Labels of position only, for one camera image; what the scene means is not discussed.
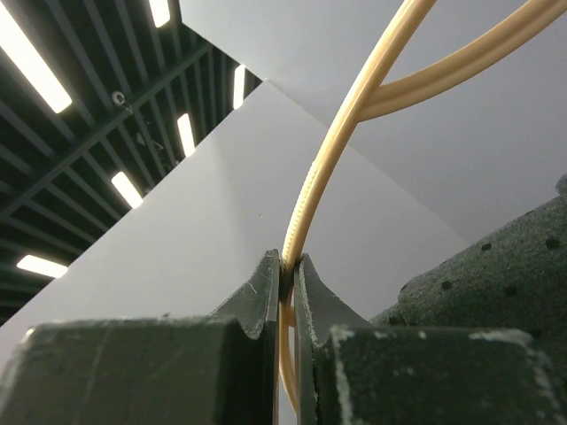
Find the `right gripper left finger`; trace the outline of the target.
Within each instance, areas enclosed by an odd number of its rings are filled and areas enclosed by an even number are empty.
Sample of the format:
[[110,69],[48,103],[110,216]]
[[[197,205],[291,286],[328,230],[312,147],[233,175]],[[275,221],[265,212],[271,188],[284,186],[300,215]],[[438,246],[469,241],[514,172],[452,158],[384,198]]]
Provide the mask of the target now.
[[280,260],[206,316],[31,328],[1,376],[4,424],[275,424]]

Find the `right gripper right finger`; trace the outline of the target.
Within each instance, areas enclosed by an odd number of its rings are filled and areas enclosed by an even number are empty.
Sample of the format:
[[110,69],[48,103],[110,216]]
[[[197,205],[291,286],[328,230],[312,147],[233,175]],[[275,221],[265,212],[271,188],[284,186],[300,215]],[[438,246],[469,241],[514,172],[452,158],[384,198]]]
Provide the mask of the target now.
[[294,271],[300,424],[563,424],[547,354],[506,328],[377,327]]

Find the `white wooden hanger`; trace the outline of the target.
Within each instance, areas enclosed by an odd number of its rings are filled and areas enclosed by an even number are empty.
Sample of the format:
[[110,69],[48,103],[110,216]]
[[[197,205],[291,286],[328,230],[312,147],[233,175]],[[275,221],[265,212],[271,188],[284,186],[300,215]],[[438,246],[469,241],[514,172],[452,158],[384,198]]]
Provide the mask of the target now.
[[405,1],[396,11],[332,121],[294,206],[281,259],[278,369],[295,411],[299,410],[299,396],[289,342],[293,269],[299,262],[322,194],[356,126],[422,103],[469,80],[527,43],[566,11],[564,1],[528,1],[451,55],[384,84],[385,76],[434,4],[434,0]]

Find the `dark dotted garment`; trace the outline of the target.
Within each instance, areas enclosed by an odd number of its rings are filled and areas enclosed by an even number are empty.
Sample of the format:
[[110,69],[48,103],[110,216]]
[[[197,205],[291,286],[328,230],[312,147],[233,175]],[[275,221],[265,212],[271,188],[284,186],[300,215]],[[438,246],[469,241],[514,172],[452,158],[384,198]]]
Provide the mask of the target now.
[[407,282],[375,325],[517,328],[566,363],[566,179],[557,197]]

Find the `ceiling light fixtures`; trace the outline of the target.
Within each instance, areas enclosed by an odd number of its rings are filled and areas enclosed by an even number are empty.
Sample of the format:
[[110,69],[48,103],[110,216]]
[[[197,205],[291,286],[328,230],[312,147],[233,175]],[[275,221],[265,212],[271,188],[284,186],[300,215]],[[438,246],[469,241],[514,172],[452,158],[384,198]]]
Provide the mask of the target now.
[[232,111],[238,63],[177,1],[1,4],[1,279],[43,286]]

